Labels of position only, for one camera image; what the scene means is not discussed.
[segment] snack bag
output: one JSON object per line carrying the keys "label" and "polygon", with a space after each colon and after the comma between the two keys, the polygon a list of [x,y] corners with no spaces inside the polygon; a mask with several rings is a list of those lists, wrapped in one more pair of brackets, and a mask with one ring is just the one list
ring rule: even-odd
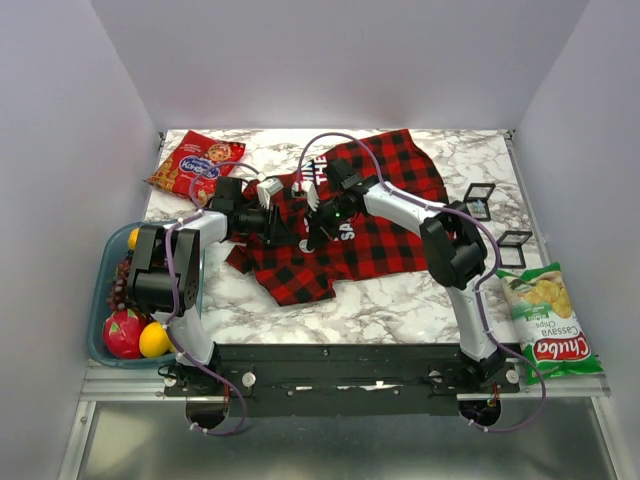
{"label": "snack bag", "polygon": [[[497,275],[522,353],[544,378],[602,371],[571,306],[559,263],[526,270],[519,277],[503,270]],[[527,367],[527,384],[539,381]]]}
{"label": "snack bag", "polygon": [[[147,182],[167,192],[189,198],[191,181],[212,163],[237,162],[244,155],[244,143],[222,142],[189,130],[169,158],[151,175]],[[216,179],[228,175],[232,165],[214,169],[200,177],[195,193],[201,205],[216,191]]]}

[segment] metal floor panel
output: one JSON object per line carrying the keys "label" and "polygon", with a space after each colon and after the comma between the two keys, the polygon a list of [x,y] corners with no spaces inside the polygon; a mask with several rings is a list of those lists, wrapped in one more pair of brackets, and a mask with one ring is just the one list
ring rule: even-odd
{"label": "metal floor panel", "polygon": [[[506,400],[501,425],[536,400]],[[591,400],[549,400],[531,427],[483,434],[425,415],[250,419],[228,438],[190,432],[184,404],[98,405],[86,480],[613,480]]]}

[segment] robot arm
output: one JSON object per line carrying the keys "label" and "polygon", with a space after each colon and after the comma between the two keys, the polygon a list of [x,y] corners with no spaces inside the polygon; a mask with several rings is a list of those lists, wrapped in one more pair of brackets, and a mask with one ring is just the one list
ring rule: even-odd
{"label": "robot arm", "polygon": [[[489,381],[504,365],[504,358],[483,331],[481,307],[475,298],[474,287],[484,272],[487,256],[477,228],[458,216],[421,208],[410,200],[417,199],[418,204],[424,204],[425,200],[388,184],[389,189],[383,188],[376,177],[362,179],[347,162],[333,162],[325,173],[341,193],[329,201],[320,202],[316,197],[310,203],[308,248],[330,241],[337,235],[339,225],[358,212],[386,218],[419,235],[429,272],[451,298],[460,327],[463,370],[473,383]],[[172,322],[172,332],[180,345],[202,364],[210,362],[214,343],[202,328],[195,307],[200,250],[235,233],[258,233],[269,245],[299,241],[280,220],[277,207],[266,210],[243,205],[241,188],[239,179],[219,178],[216,195],[203,215],[177,228],[172,237],[179,292],[178,315]],[[445,207],[438,202],[427,203],[434,208]],[[446,207],[468,213],[461,202]],[[164,234],[169,227],[146,225],[140,229],[127,285],[129,297],[160,322],[166,321],[174,307],[164,253]]]}
{"label": "robot arm", "polygon": [[[179,305],[171,331],[179,345],[196,361],[207,365],[213,355],[214,342],[204,331],[196,307],[200,287],[200,251],[212,243],[229,239],[233,234],[256,233],[268,245],[297,244],[299,239],[287,230],[277,206],[267,210],[246,205],[242,182],[232,177],[218,179],[216,194],[204,208],[202,216],[177,228],[175,223],[140,228],[127,293],[142,312],[151,314],[162,324],[167,323],[174,310],[174,301],[165,236],[167,230],[174,227],[171,250]],[[190,364],[184,358],[180,362]]]}
{"label": "robot arm", "polygon": [[[310,202],[308,248],[335,236],[339,224],[355,213],[385,218],[420,236],[429,272],[451,299],[465,370],[476,382],[488,381],[503,366],[504,358],[483,328],[480,308],[489,318],[484,293],[483,305],[479,305],[474,291],[485,270],[487,249],[473,224],[439,211],[447,207],[468,214],[466,205],[424,200],[389,183],[383,187],[377,177],[363,179],[342,160],[330,164],[325,174],[340,194],[325,202]],[[434,209],[418,206],[421,204]]]}

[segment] black metal base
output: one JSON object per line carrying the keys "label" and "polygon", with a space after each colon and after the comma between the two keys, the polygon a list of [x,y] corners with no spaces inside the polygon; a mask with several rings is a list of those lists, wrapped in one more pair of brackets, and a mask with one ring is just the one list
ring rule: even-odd
{"label": "black metal base", "polygon": [[[218,345],[211,366],[241,390],[252,417],[458,415],[457,394],[492,394],[494,384],[519,391],[506,380],[512,367],[504,360],[492,363],[495,374],[470,377],[457,345]],[[247,377],[243,384],[247,373],[253,385]],[[165,388],[170,397],[224,394],[193,367],[174,365],[164,375],[176,380]]]}
{"label": "black metal base", "polygon": [[[524,258],[524,252],[522,246],[527,243],[533,236],[533,232],[530,230],[507,230],[497,240],[498,247],[500,247],[500,267],[501,268],[526,268],[527,262]],[[505,248],[514,249],[518,253],[520,263],[506,263],[502,260],[502,250]]]}

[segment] marble surface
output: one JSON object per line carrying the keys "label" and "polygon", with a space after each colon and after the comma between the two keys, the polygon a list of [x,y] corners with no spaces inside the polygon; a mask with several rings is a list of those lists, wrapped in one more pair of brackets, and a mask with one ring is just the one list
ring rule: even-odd
{"label": "marble surface", "polygon": [[[212,138],[244,142],[244,162],[266,174],[289,173],[302,148],[327,130],[199,130]],[[382,130],[339,130],[364,138]],[[186,130],[171,130],[161,161],[180,143]],[[451,200],[462,199],[472,182],[497,184],[491,196],[489,230],[529,230],[530,221],[501,132],[411,130],[418,147],[435,162]],[[342,143],[322,138],[309,149],[315,157]],[[233,175],[249,176],[236,168]],[[166,220],[192,211],[184,199],[153,189],[145,220]],[[455,343],[458,326],[444,288],[428,272],[401,273],[359,282],[338,281],[336,298],[279,307],[252,274],[224,263],[231,244],[206,250],[202,322],[218,343]],[[525,245],[528,268],[541,266],[535,238]],[[493,262],[490,252],[487,265]],[[497,278],[485,284],[496,335],[516,341]]]}

